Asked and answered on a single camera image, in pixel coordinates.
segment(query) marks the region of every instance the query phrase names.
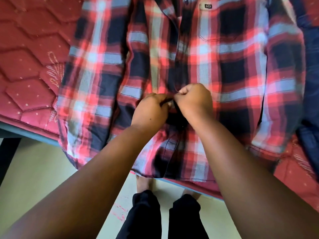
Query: forearm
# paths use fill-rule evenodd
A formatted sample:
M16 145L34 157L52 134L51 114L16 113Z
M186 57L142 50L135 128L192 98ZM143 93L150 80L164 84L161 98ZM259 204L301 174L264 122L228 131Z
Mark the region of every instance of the forearm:
M318 237L319 214L258 165L218 121L193 122L242 238Z
M20 218L5 238L94 238L133 163L152 137L125 129L81 170Z

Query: black pants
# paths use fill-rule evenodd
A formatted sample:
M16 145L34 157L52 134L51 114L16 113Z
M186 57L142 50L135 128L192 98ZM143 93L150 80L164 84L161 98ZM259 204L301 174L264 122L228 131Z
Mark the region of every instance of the black pants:
M191 195L183 195L169 210L168 239L198 238L208 235L199 217L200 205ZM160 204L150 190L133 196L129 211L116 239L161 239L162 224Z

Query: foot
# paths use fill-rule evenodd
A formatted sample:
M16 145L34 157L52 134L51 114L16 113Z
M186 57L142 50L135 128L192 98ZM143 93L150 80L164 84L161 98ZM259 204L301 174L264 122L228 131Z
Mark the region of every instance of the foot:
M194 191L192 191L192 190L188 190L188 189L184 189L182 195L184 195L184 194L189 194L189 195L191 195L195 200L198 200L199 197L201 196L201 194L196 193L196 192L194 192Z
M152 178L145 178L141 176L136 176L136 189L138 193L142 193L145 190L152 190L153 187Z

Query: chest pocket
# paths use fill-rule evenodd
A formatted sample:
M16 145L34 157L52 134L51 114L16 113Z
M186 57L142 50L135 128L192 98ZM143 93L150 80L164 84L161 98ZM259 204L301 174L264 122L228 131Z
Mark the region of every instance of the chest pocket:
M217 0L199 4L199 36L205 41L234 40L245 29L244 0Z

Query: floor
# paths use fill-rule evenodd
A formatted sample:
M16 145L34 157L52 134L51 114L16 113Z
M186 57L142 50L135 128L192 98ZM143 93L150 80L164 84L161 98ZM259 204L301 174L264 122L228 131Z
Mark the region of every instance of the floor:
M0 187L0 235L74 172L76 169L60 148L23 138ZM154 193L161 204L163 239L167 238L168 210L182 191L175 185L156 181ZM129 174L98 239L116 237L132 206L135 192L135 176ZM198 202L209 238L240 238L223 201L201 196Z

